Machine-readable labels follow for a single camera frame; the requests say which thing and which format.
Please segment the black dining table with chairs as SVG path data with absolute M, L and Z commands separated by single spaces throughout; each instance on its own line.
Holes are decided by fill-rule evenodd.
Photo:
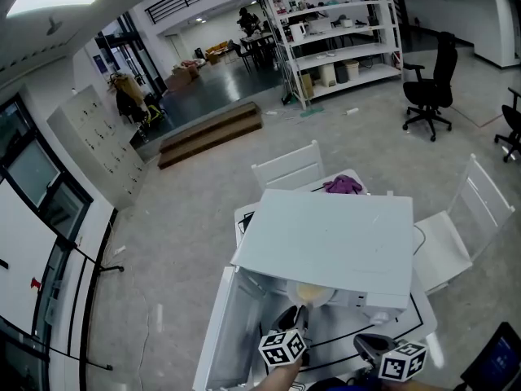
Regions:
M 252 67 L 256 70 L 272 67 L 274 71 L 278 71 L 272 33 L 254 33 L 250 37 L 241 38 L 240 43 L 233 45 L 233 49 L 248 72 L 252 71 Z

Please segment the whiteboard on black stand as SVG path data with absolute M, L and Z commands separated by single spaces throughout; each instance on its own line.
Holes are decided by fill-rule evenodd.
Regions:
M 55 353 L 98 366 L 87 357 L 94 290 L 100 275 L 123 271 L 103 266 L 103 248 L 116 210 L 93 202 L 72 238 L 35 212 L 7 180 L 0 182 L 0 343 L 49 362 Z M 32 278 L 42 283 L 30 288 Z

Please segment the person's right forearm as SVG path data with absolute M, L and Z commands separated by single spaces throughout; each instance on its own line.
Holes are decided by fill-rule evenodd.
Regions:
M 416 380 L 406 382 L 383 381 L 381 391 L 447 391 L 430 384 L 424 384 Z

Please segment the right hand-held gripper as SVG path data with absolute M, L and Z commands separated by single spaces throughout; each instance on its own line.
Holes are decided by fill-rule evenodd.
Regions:
M 353 345 L 381 380 L 406 382 L 422 371 L 427 347 L 419 342 L 396 342 L 389 336 L 356 334 Z

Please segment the cardboard boxes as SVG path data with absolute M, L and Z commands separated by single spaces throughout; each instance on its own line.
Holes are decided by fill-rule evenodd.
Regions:
M 164 81 L 169 91 L 175 92 L 189 85 L 199 77 L 199 70 L 196 66 L 174 68 L 172 74 Z

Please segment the green mop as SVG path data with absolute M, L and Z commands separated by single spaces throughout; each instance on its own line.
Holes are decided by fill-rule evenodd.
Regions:
M 321 103 L 308 99 L 305 101 L 304 110 L 300 114 L 300 117 L 306 119 L 323 111 L 324 107 Z

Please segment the white shelving rack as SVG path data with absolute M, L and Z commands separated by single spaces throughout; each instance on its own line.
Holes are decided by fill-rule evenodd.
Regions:
M 304 108 L 301 75 L 313 80 L 312 101 L 373 81 L 400 77 L 392 53 L 402 60 L 402 45 L 393 0 L 261 0 L 276 44 L 277 63 L 282 71 L 285 100 L 294 99 Z M 308 34 L 308 20 L 329 18 L 332 30 Z M 290 25 L 302 22 L 307 35 L 293 42 Z M 326 88 L 318 67 L 323 64 L 359 62 L 359 78 Z

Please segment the person's left forearm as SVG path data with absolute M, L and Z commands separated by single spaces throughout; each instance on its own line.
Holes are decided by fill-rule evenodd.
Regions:
M 275 367 L 258 385 L 249 391 L 289 391 L 299 374 L 302 359 L 292 364 Z

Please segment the purple cloth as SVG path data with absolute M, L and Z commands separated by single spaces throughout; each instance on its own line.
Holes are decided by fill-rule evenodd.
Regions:
M 323 189 L 331 194 L 360 194 L 363 186 L 354 178 L 340 174 L 334 180 L 324 182 Z

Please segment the white round plate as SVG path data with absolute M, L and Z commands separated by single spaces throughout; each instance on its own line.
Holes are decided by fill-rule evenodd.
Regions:
M 308 307 L 318 308 L 322 305 L 325 305 L 336 293 L 335 289 L 324 287 L 327 289 L 327 292 L 320 299 L 318 299 L 317 301 L 312 302 L 312 303 L 306 303 L 306 302 L 303 302 L 297 296 L 296 285 L 298 283 L 301 283 L 301 282 L 296 282 L 296 281 L 291 281 L 291 280 L 287 281 L 287 296 L 290 299 L 290 301 L 297 306 L 307 305 Z

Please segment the black framed window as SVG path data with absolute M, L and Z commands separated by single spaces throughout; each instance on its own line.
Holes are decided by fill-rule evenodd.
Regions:
M 37 215 L 72 238 L 92 204 L 43 138 L 19 95 L 0 103 L 0 182 L 19 190 Z M 0 391 L 50 391 L 49 362 L 0 343 Z

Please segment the white box appliance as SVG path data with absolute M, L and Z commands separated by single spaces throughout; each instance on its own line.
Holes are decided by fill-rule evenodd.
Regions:
M 332 30 L 332 24 L 329 18 L 320 18 L 308 20 L 309 36 L 319 35 Z

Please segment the white microwave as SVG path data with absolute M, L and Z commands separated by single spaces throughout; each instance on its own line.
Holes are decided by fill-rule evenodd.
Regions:
M 291 305 L 293 282 L 333 292 L 311 310 L 301 380 L 356 370 L 355 334 L 391 335 L 410 307 L 413 228 L 409 197 L 265 191 L 223 270 L 193 391 L 232 389 L 264 371 L 258 345 Z

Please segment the black office chair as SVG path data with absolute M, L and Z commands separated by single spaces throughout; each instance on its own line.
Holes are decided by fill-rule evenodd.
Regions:
M 511 87 L 508 88 L 508 91 L 513 95 L 512 105 L 508 106 L 503 104 L 501 106 L 501 111 L 506 120 L 506 124 L 511 129 L 511 132 L 508 136 L 496 134 L 493 140 L 495 144 L 498 144 L 501 140 L 510 145 L 510 149 L 503 156 L 503 161 L 505 163 L 508 162 L 514 152 L 521 154 L 521 111 L 517 109 L 518 101 L 521 99 L 521 94 Z
M 436 141 L 434 121 L 446 124 L 447 131 L 452 130 L 452 122 L 440 116 L 439 108 L 449 108 L 453 104 L 451 80 L 458 61 L 456 38 L 453 34 L 437 33 L 437 41 L 436 65 L 432 78 L 422 77 L 421 71 L 425 68 L 422 65 L 403 64 L 404 70 L 414 71 L 416 74 L 416 81 L 406 81 L 403 84 L 405 97 L 414 104 L 414 107 L 407 107 L 406 114 L 415 112 L 417 116 L 408 119 L 402 129 L 407 130 L 409 124 L 414 122 L 426 121 L 431 129 L 432 142 Z

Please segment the black tablet screen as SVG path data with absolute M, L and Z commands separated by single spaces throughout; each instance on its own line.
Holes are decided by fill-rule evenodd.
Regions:
M 521 337 L 500 324 L 454 391 L 521 391 Z

